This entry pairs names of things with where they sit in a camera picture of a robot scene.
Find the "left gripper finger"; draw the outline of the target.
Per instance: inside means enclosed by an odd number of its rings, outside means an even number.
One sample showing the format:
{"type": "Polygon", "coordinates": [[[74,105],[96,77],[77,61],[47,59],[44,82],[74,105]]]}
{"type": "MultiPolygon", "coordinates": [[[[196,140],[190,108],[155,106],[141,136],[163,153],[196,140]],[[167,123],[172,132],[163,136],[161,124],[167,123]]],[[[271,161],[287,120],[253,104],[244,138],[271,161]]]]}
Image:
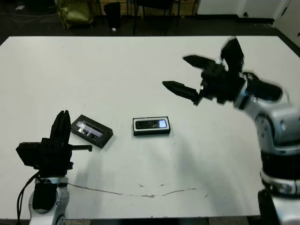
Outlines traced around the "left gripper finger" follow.
{"type": "Polygon", "coordinates": [[[50,138],[63,140],[63,122],[64,122],[64,111],[60,111],[56,116],[54,123],[51,128],[50,138]]]}
{"type": "Polygon", "coordinates": [[[71,132],[71,122],[68,110],[65,111],[65,143],[69,142],[71,132]]]}

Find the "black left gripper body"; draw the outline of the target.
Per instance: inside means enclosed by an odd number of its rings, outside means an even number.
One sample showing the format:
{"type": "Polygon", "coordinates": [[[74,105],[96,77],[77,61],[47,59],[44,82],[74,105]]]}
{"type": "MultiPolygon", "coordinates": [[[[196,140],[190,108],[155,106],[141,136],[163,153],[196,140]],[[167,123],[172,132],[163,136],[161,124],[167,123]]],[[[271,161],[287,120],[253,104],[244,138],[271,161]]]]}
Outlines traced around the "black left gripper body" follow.
{"type": "Polygon", "coordinates": [[[72,151],[92,151],[91,145],[71,145],[59,139],[43,138],[38,149],[38,170],[41,176],[65,176],[73,169],[72,151]]]}

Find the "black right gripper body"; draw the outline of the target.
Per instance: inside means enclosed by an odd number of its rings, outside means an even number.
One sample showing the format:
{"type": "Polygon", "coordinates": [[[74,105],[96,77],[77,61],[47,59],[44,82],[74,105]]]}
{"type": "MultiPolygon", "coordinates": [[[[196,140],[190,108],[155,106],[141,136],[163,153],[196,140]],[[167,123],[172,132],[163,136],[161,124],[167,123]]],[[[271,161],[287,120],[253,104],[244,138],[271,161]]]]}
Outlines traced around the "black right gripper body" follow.
{"type": "Polygon", "coordinates": [[[202,98],[216,99],[218,103],[233,102],[239,95],[245,79],[237,72],[226,71],[221,64],[208,63],[201,73],[202,98]]]}

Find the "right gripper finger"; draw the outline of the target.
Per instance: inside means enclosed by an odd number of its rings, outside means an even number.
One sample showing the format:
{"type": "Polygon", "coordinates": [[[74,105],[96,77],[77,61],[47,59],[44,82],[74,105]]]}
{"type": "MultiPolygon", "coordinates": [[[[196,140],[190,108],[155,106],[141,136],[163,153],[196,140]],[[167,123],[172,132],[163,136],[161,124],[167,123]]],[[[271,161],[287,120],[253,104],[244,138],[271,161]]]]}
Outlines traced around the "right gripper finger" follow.
{"type": "Polygon", "coordinates": [[[202,70],[207,70],[216,65],[214,60],[199,55],[187,55],[183,57],[183,60],[191,66],[202,70]]]}
{"type": "Polygon", "coordinates": [[[176,81],[163,81],[162,84],[173,94],[191,100],[194,105],[198,105],[201,100],[196,89],[187,87],[182,83],[176,81]]]}

